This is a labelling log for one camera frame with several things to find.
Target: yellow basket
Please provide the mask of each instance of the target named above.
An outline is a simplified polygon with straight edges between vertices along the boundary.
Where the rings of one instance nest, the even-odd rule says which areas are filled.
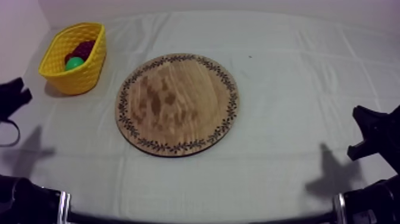
[[[64,57],[79,43],[91,40],[96,42],[85,63],[65,71]],[[75,24],[54,37],[40,63],[39,73],[64,94],[82,94],[97,84],[105,54],[104,26],[99,23]]]

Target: wood grain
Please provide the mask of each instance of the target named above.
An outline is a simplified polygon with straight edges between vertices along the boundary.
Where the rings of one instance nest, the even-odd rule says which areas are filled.
[[[219,63],[192,54],[170,54],[138,67],[122,84],[117,126],[140,150],[163,157],[203,151],[231,128],[239,94]]]

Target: white wall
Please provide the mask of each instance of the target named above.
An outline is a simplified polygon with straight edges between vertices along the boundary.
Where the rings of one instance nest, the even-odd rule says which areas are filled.
[[[0,83],[23,76],[48,30],[38,0],[0,1]]]
[[[400,32],[399,0],[39,0],[51,26],[124,15],[188,10],[250,10],[324,18]]]

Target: white tablecloth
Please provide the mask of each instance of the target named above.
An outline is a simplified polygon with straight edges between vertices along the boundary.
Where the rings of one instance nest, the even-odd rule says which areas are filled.
[[[351,163],[346,149],[362,139],[351,116],[354,106],[391,112],[400,103],[398,36],[241,11],[102,22],[107,58],[97,86],[84,95],[62,96],[38,75],[59,30],[39,46],[23,76],[33,101],[12,116],[22,139],[0,151],[2,174],[70,192],[74,210],[166,222],[270,220],[325,211],[334,194],[394,175],[378,155]],[[174,52],[225,66],[237,82],[240,111],[212,148],[158,158],[124,140],[114,103],[135,67]],[[2,136],[11,139],[15,132],[2,130]]]

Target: red object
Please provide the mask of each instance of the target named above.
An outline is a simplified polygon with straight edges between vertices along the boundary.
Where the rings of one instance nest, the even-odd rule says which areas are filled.
[[[70,58],[72,58],[74,55],[72,54],[72,53],[69,53],[69,54],[67,54],[66,56],[65,56],[65,58],[64,58],[64,64],[66,64],[67,62],[68,62],[68,60],[70,59]]]
[[[94,45],[95,41],[82,42],[75,48],[72,54],[74,57],[80,57],[83,61],[86,61],[89,58]]]

